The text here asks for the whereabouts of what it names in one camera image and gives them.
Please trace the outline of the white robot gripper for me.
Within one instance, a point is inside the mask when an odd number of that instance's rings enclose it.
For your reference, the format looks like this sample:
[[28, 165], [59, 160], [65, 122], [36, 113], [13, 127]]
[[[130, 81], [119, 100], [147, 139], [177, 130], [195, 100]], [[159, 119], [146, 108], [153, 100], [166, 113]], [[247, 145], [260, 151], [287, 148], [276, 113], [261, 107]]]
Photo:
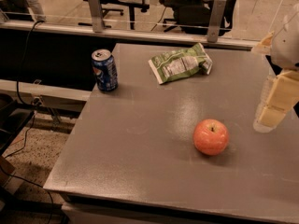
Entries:
[[269, 75], [263, 84], [253, 128], [269, 133], [284, 120], [299, 102], [299, 4], [294, 5], [275, 32], [268, 33], [251, 51], [271, 56], [283, 70]]

